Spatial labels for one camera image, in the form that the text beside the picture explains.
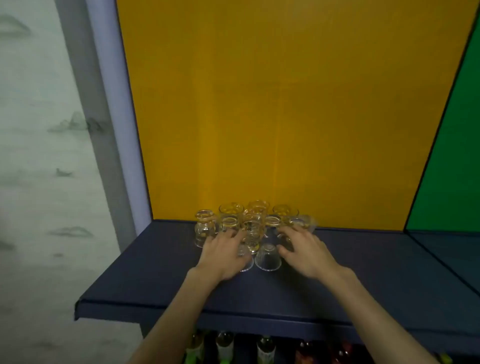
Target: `white wall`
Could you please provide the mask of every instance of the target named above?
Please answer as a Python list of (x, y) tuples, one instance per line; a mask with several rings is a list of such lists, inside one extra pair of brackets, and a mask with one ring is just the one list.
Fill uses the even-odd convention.
[(73, 322), (119, 254), (85, 127), (54, 1), (0, 1), (3, 363), (121, 363), (141, 339), (138, 325)]

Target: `forearm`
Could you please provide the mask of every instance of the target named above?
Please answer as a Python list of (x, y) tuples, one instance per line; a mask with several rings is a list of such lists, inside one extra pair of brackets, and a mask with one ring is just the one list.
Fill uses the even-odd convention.
[(368, 293), (355, 273), (340, 268), (326, 283), (338, 299), (376, 364), (437, 363)]
[(218, 281), (217, 277), (198, 268), (189, 270), (175, 298), (135, 351), (129, 364), (178, 364), (202, 307)]

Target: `green panel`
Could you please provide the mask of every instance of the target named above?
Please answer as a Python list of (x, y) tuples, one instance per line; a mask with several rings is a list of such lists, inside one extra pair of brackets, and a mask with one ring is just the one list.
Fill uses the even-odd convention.
[(470, 40), (407, 228), (480, 231), (480, 22)]

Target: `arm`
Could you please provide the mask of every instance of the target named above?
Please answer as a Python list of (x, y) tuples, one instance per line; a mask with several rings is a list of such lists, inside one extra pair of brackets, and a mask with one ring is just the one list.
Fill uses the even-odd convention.
[(377, 364), (437, 361), (406, 332), (362, 286), (355, 273), (339, 265), (326, 245), (299, 227), (279, 229), (295, 252), (278, 246), (280, 255), (301, 274), (318, 279), (337, 298)]
[(220, 232), (204, 244), (196, 267), (185, 281), (163, 315), (148, 333), (128, 364), (179, 363), (193, 333), (195, 322), (206, 299), (217, 284), (240, 272), (252, 258), (238, 257), (244, 232), (231, 237), (233, 231)]

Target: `yellow wall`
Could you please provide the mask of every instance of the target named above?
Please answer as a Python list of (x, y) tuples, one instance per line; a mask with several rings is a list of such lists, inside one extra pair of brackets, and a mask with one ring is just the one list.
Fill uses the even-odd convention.
[(477, 0), (118, 0), (154, 218), (405, 224)]

